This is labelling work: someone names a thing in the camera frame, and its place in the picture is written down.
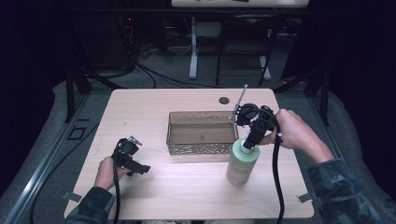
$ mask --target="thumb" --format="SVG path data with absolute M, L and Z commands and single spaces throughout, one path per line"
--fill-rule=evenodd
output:
M 275 132 L 271 132 L 270 134 L 267 134 L 264 136 L 264 138 L 260 141 L 259 145 L 269 145 L 269 144 L 274 144 L 275 143 Z

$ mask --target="person's right arm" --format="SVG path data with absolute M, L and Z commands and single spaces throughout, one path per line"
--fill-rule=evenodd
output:
M 281 109 L 276 119 L 282 132 L 282 147 L 300 149 L 314 166 L 308 174 L 318 197 L 324 223 L 383 223 L 371 202 L 363 194 L 359 179 L 293 111 Z M 273 144 L 275 133 L 265 136 L 261 144 Z

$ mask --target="bottle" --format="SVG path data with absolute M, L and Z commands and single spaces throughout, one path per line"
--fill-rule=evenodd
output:
M 233 143 L 230 161 L 227 168 L 227 179 L 234 185 L 244 185 L 248 182 L 251 171 L 260 156 L 260 148 L 243 147 L 245 139 L 238 139 Z

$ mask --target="dark patterned sleeve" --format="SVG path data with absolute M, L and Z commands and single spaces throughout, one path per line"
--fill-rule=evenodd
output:
M 343 160 L 317 164 L 308 174 L 323 223 L 384 223 L 364 196 L 359 179 Z
M 114 196 L 105 189 L 93 187 L 67 216 L 66 224 L 107 223 Z

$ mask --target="table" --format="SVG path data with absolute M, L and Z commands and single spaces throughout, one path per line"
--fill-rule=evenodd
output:
M 272 7 L 272 8 L 305 8 L 309 0 L 249 0 L 240 2 L 234 0 L 172 0 L 172 7 Z M 191 64 L 190 79 L 196 79 L 198 66 L 198 49 L 196 48 L 196 20 L 191 19 Z M 260 57 L 260 64 L 265 64 L 265 58 Z M 271 75 L 267 69 L 264 79 L 270 80 Z
M 92 141 L 74 193 L 85 195 L 92 187 L 99 161 L 120 138 L 133 135 L 143 146 L 134 160 L 151 166 L 144 175 L 120 181 L 120 219 L 224 219 L 276 218 L 279 202 L 272 175 L 273 146 L 261 147 L 261 155 L 249 181 L 234 186 L 226 178 L 229 154 L 174 155 L 166 145 L 169 113 L 173 111 L 233 111 L 242 89 L 161 89 L 113 91 Z M 220 97 L 230 103 L 222 105 Z M 247 89 L 241 104 L 268 105 L 278 110 L 271 90 Z M 244 136 L 248 127 L 238 127 Z M 312 217 L 311 203 L 299 203 L 296 195 L 306 187 L 294 152 L 280 149 L 279 178 L 285 198 L 285 217 Z M 64 215 L 77 205 L 70 201 Z M 114 217 L 115 205 L 110 214 Z

